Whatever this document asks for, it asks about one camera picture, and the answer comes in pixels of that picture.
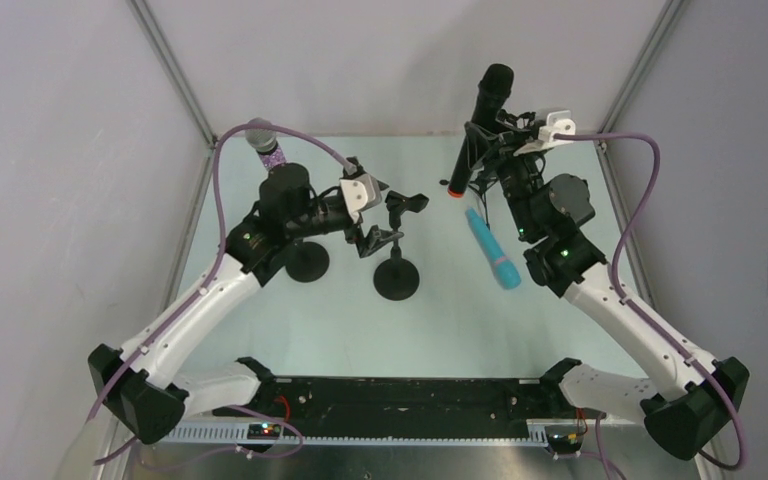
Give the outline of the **black fork clip stand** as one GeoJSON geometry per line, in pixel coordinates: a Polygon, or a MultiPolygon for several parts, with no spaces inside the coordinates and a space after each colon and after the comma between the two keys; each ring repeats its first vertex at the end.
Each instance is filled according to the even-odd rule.
{"type": "MultiPolygon", "coordinates": [[[[388,222],[395,233],[401,233],[402,216],[406,212],[420,213],[428,205],[424,194],[406,196],[390,191],[385,199],[388,222]]],[[[413,296],[420,285],[420,274],[416,266],[405,259],[399,240],[391,246],[390,257],[381,262],[373,275],[376,292],[390,301],[403,301],[413,296]]]]}

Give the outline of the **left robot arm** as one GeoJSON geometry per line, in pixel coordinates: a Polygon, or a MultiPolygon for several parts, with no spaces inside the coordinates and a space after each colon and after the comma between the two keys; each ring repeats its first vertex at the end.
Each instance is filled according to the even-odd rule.
{"type": "Polygon", "coordinates": [[[383,201],[388,186],[354,158],[349,165],[322,194],[302,165],[270,169],[252,210],[222,239],[199,280],[121,347],[101,344],[91,352],[88,364],[103,405],[139,442],[157,443],[185,418],[245,406],[256,396],[267,372],[255,361],[234,361],[201,375],[180,369],[208,333],[285,267],[294,245],[342,232],[365,258],[399,239],[378,226],[363,230],[363,212],[383,201]]]}

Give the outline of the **black ring clip stand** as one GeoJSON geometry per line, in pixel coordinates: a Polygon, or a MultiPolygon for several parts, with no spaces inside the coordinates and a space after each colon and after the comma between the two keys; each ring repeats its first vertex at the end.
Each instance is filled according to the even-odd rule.
{"type": "Polygon", "coordinates": [[[285,271],[296,282],[315,282],[326,274],[329,266],[329,253],[317,242],[299,241],[287,248],[285,271]]]}

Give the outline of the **black microphone orange end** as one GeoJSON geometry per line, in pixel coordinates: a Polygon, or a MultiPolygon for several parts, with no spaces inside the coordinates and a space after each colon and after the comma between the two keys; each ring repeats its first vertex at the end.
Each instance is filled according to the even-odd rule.
{"type": "MultiPolygon", "coordinates": [[[[497,133],[496,115],[509,98],[513,82],[514,71],[509,66],[500,63],[491,64],[478,83],[478,94],[469,121],[490,130],[492,133],[497,133]]],[[[449,180],[449,195],[461,198],[467,190],[472,175],[467,171],[466,147],[463,139],[449,180]]]]}

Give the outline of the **blue microphone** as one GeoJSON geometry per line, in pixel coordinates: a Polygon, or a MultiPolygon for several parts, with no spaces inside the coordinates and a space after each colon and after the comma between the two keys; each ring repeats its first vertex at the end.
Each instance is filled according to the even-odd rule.
{"type": "Polygon", "coordinates": [[[484,220],[474,208],[467,208],[465,217],[500,287],[504,290],[513,290],[519,287],[522,279],[516,265],[507,256],[484,220]]]}

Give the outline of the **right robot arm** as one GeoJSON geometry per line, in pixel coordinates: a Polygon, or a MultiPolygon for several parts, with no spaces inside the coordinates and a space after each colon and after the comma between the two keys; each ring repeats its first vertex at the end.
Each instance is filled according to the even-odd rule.
{"type": "Polygon", "coordinates": [[[676,330],[622,281],[618,258],[586,237],[583,226],[595,215],[588,183],[568,173],[545,179],[542,172],[548,151],[579,140],[567,111],[470,121],[449,191],[500,186],[527,244],[532,280],[590,317],[643,370],[631,378],[564,360],[545,378],[566,402],[643,426],[675,458],[705,457],[726,425],[740,425],[748,369],[734,357],[715,358],[676,330]]]}

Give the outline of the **purple glitter microphone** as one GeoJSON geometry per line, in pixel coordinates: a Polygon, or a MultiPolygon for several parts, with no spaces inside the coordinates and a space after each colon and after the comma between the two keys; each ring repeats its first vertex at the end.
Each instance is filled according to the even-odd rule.
{"type": "Polygon", "coordinates": [[[257,153],[258,158],[267,171],[284,166],[287,163],[275,131],[251,128],[245,132],[244,138],[257,153]]]}

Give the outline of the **black tripod shock mount stand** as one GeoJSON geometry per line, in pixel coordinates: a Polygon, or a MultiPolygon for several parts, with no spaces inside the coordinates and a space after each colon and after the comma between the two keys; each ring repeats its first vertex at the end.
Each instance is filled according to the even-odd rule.
{"type": "MultiPolygon", "coordinates": [[[[526,154],[522,156],[513,156],[512,158],[510,158],[500,166],[507,164],[509,161],[513,161],[514,163],[519,162],[521,164],[522,170],[526,175],[526,180],[528,181],[529,185],[533,190],[536,190],[538,187],[541,187],[544,184],[543,174],[547,165],[546,152],[531,153],[531,154],[526,154]]],[[[439,184],[441,186],[448,188],[450,178],[440,179],[439,184]]],[[[476,172],[473,173],[472,178],[467,186],[466,191],[472,192],[479,200],[479,203],[482,205],[484,209],[484,221],[488,227],[490,227],[490,224],[489,224],[489,208],[487,206],[487,192],[490,189],[492,189],[496,184],[499,184],[499,183],[500,183],[500,177],[497,173],[497,169],[496,169],[496,176],[493,179],[491,179],[488,183],[479,182],[479,170],[477,170],[476,172]]]]}

